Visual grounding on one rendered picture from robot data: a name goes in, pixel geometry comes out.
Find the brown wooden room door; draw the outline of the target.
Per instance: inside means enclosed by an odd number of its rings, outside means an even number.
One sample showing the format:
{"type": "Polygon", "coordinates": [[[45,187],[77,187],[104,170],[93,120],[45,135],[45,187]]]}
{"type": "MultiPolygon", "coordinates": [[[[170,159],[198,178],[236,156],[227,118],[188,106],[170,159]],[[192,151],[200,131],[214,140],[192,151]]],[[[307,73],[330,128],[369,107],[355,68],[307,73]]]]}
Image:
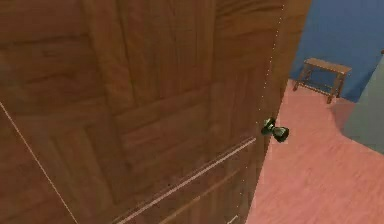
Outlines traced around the brown wooden room door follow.
{"type": "Polygon", "coordinates": [[[0,224],[245,224],[312,0],[0,0],[0,224]]]}

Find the black door knob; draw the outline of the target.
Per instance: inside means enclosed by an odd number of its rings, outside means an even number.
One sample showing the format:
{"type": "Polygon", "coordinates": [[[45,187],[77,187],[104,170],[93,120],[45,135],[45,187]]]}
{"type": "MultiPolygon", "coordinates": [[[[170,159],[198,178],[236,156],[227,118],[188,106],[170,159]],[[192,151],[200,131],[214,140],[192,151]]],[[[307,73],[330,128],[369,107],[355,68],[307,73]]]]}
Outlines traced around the black door knob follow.
{"type": "Polygon", "coordinates": [[[278,127],[276,119],[271,117],[264,121],[263,128],[261,129],[262,135],[271,134],[279,143],[284,142],[289,136],[289,129],[287,127],[278,127]]]}

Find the small brown wooden stool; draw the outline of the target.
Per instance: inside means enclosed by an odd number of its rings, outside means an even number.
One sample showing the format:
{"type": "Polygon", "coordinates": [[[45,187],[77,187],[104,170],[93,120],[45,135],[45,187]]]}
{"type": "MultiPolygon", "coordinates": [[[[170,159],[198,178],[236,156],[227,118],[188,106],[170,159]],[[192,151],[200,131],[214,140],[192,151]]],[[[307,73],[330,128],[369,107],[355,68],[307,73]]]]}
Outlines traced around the small brown wooden stool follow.
{"type": "Polygon", "coordinates": [[[325,61],[318,58],[308,58],[303,62],[303,68],[295,80],[293,90],[297,91],[299,87],[312,90],[327,97],[326,102],[330,104],[334,98],[339,98],[343,90],[345,79],[350,75],[351,67],[325,61]],[[334,76],[333,84],[316,83],[311,80],[314,72],[332,74],[334,76]]]}

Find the grey bed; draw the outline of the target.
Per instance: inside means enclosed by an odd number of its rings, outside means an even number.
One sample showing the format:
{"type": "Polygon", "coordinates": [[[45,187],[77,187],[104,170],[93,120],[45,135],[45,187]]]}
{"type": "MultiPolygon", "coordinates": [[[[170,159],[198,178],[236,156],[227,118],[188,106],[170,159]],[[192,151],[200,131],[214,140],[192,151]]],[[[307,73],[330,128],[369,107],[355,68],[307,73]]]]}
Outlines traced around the grey bed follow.
{"type": "Polygon", "coordinates": [[[384,155],[384,55],[346,121],[343,134],[384,155]]]}

